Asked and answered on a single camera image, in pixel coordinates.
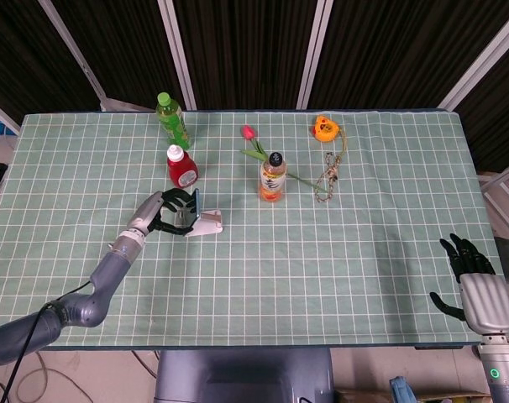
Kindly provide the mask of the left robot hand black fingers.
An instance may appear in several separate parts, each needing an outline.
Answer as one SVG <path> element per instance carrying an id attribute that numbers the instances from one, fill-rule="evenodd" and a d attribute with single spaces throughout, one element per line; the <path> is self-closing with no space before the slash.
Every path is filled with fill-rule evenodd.
<path id="1" fill-rule="evenodd" d="M 137 230 L 144 236 L 157 230 L 174 235 L 186 236 L 192 228 L 180 228 L 174 223 L 162 220 L 161 209 L 164 207 L 172 213 L 177 213 L 181 202 L 188 202 L 190 195 L 187 191 L 173 188 L 168 191 L 157 191 L 148 197 L 129 219 L 128 230 Z"/>

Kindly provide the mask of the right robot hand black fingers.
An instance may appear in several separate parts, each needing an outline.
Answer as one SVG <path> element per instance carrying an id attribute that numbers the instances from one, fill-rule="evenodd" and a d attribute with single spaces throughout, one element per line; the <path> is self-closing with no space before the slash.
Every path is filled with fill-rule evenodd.
<path id="1" fill-rule="evenodd" d="M 429 293 L 432 303 L 445 315 L 465 322 L 481 336 L 509 333 L 509 295 L 506 282 L 496 274 L 491 262 L 468 239 L 454 233 L 440 245 L 459 286 L 461 307 L 445 303 L 441 296 Z"/>

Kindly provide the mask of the black smartphone blue edge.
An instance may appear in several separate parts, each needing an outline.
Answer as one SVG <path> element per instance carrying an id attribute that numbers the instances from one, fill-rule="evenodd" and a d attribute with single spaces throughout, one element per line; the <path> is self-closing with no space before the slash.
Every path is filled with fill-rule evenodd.
<path id="1" fill-rule="evenodd" d="M 199 190 L 196 188 L 189 201 L 182 201 L 177 208 L 175 224 L 180 228 L 193 228 L 201 216 Z"/>

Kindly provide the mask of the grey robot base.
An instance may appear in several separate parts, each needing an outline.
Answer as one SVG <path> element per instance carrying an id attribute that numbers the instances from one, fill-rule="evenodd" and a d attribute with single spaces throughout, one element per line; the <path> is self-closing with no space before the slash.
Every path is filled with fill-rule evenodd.
<path id="1" fill-rule="evenodd" d="M 328 348 L 163 350 L 154 403 L 334 403 Z"/>

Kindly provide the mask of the white folding phone stand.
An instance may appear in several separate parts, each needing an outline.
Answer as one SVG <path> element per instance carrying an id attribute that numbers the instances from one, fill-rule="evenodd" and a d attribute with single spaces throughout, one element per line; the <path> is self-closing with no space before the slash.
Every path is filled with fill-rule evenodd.
<path id="1" fill-rule="evenodd" d="M 221 233 L 223 231 L 222 213 L 220 210 L 207 210 L 201 212 L 200 216 L 192 225 L 192 230 L 186 237 L 196 237 Z"/>

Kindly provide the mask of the red ketchup squeeze bottle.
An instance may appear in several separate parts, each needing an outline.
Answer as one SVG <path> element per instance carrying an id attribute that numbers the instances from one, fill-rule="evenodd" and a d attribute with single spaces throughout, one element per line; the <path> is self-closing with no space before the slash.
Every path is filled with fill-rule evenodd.
<path id="1" fill-rule="evenodd" d="M 180 146 L 172 144 L 167 150 L 169 176 L 177 188 L 192 186 L 198 179 L 198 168 L 194 160 Z"/>

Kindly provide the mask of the green tea bottle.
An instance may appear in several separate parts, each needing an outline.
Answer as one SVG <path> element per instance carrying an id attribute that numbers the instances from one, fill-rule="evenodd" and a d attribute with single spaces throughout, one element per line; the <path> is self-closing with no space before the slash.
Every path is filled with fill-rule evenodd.
<path id="1" fill-rule="evenodd" d="M 184 150 L 190 149 L 191 141 L 178 101 L 167 92 L 160 92 L 157 95 L 155 111 L 161 126 L 166 131 L 169 144 L 178 145 Z"/>

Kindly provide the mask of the brown cardboard box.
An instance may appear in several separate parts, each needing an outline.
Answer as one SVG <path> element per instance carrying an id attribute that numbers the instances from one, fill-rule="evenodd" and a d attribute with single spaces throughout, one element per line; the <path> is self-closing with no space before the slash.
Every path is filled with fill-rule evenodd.
<path id="1" fill-rule="evenodd" d="M 493 403 L 492 398 L 480 392 L 443 392 L 416 396 L 417 403 Z M 336 403 L 410 403 L 410 399 L 393 400 L 390 392 L 367 390 L 336 390 Z"/>

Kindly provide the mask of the blue cloth bag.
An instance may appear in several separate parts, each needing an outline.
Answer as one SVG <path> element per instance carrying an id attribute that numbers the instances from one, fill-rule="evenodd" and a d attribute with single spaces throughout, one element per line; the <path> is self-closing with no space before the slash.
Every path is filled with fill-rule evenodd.
<path id="1" fill-rule="evenodd" d="M 397 376 L 390 380 L 392 403 L 418 403 L 411 386 L 405 377 Z"/>

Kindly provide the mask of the pink artificial tulip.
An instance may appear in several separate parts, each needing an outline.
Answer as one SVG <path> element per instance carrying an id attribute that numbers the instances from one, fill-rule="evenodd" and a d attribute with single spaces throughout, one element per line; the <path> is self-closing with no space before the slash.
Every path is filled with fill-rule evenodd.
<path id="1" fill-rule="evenodd" d="M 265 162 L 271 153 L 267 153 L 264 148 L 261 145 L 261 142 L 256 138 L 256 132 L 253 128 L 251 128 L 249 125 L 244 125 L 241 128 L 241 134 L 243 135 L 244 139 L 249 141 L 251 143 L 252 149 L 242 149 L 241 153 L 248 155 L 252 158 L 257 159 L 261 163 Z M 299 182 L 301 182 L 304 185 L 310 186 L 314 191 L 321 191 L 322 193 L 327 193 L 327 191 L 322 188 L 320 185 L 315 185 L 311 183 L 310 181 L 304 180 L 300 178 L 298 175 L 289 173 L 288 168 L 286 172 L 286 178 L 291 177 Z"/>

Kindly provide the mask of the orange drink bottle black cap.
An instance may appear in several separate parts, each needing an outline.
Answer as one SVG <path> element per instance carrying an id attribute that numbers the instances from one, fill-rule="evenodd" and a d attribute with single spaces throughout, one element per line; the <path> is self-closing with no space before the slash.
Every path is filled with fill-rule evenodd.
<path id="1" fill-rule="evenodd" d="M 260 167 L 260 197 L 267 202 L 281 199 L 286 181 L 287 165 L 281 153 L 273 152 Z"/>

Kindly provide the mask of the green checkered tablecloth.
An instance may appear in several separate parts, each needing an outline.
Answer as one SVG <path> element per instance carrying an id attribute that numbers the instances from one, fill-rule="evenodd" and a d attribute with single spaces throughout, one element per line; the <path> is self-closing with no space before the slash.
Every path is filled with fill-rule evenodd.
<path id="1" fill-rule="evenodd" d="M 439 239 L 451 233 L 493 264 L 496 246 L 458 114 L 331 112 L 345 139 L 319 143 L 311 113 L 187 113 L 203 209 L 223 231 L 153 232 L 82 347 L 467 344 L 466 324 L 431 302 L 459 291 Z M 260 197 L 249 125 L 288 172 Z M 0 325 L 79 289 L 136 208 L 171 187 L 166 135 L 150 113 L 24 119 L 0 195 Z"/>

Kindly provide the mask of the black pleated curtain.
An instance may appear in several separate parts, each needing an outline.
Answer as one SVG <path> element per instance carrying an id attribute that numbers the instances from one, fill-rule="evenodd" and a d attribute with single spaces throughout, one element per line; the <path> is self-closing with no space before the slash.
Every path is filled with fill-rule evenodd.
<path id="1" fill-rule="evenodd" d="M 105 93 L 154 107 L 181 84 L 158 0 L 51 0 Z M 317 0 L 172 0 L 200 109 L 293 109 Z M 509 0 L 333 0 L 311 109 L 439 106 Z M 0 108 L 82 112 L 97 94 L 38 0 L 0 0 Z M 456 107 L 479 170 L 509 166 L 509 50 Z"/>

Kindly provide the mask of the white frame rail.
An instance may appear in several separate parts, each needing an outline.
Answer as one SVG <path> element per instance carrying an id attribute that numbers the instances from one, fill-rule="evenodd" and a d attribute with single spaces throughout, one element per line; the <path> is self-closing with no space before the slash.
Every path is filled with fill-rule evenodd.
<path id="1" fill-rule="evenodd" d="M 509 167 L 478 175 L 486 212 L 495 237 L 509 239 Z"/>

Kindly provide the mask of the white frame post with foot plate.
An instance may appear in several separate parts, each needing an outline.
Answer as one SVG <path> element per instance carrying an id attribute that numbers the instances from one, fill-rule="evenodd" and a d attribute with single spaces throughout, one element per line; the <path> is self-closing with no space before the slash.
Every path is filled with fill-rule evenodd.
<path id="1" fill-rule="evenodd" d="M 147 107 L 142 107 L 139 105 L 135 105 L 129 102 L 119 101 L 117 99 L 113 99 L 107 96 L 105 90 L 103 89 L 101 83 L 97 79 L 94 71 L 90 67 L 90 64 L 87 62 L 87 59 L 82 54 L 79 46 L 74 40 L 71 32 L 66 27 L 66 24 L 62 20 L 61 16 L 57 12 L 55 5 L 51 0 L 37 0 L 39 5 L 42 7 L 49 21 L 55 27 L 55 30 L 62 38 L 64 44 L 70 51 L 71 55 L 74 57 L 76 63 L 81 68 L 84 76 L 87 78 L 90 83 L 92 90 L 96 94 L 99 102 L 100 108 L 103 112 L 130 112 L 130 113 L 151 113 L 152 109 Z"/>

